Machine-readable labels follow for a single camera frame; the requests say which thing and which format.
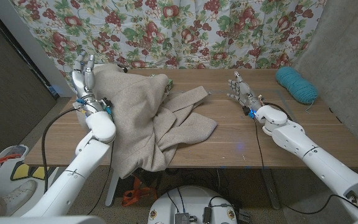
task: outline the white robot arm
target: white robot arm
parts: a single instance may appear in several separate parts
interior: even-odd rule
[[[302,126],[288,120],[284,112],[264,105],[237,72],[235,76],[237,81],[229,80],[229,86],[236,95],[228,96],[238,100],[243,109],[249,109],[252,118],[264,123],[264,133],[278,146],[299,157],[335,194],[358,206],[358,174],[313,142]],[[341,203],[358,220],[358,209],[344,200]]]
[[[83,68],[85,55],[86,53],[82,52],[76,59],[72,79],[78,97],[77,101],[81,102],[76,106],[86,111],[85,121],[91,131],[78,144],[75,150],[76,157],[71,164],[23,217],[66,215],[85,180],[100,165],[111,149],[116,136],[116,126],[112,121],[106,100],[97,101],[92,92],[94,56],[89,56],[89,61]]]

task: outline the shoe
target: shoe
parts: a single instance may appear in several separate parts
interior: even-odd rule
[[[3,197],[2,199],[6,202],[6,215],[11,216],[23,206],[34,194],[36,188],[36,181],[28,180],[14,189],[8,196]]]

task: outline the yarn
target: yarn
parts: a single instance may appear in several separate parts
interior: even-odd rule
[[[318,97],[317,89],[308,80],[291,67],[282,67],[276,73],[276,79],[300,103],[313,104]]]

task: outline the floral curtain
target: floral curtain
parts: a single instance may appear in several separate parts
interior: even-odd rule
[[[69,81],[82,49],[131,68],[279,68],[326,0],[11,0]]]

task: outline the beige coat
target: beige coat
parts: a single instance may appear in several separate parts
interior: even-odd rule
[[[208,95],[202,86],[167,96],[166,75],[145,77],[119,71],[113,64],[96,67],[93,91],[97,99],[106,97],[113,103],[117,134],[111,166],[121,178],[138,167],[166,169],[178,143],[204,141],[215,129],[214,120],[191,112]]]

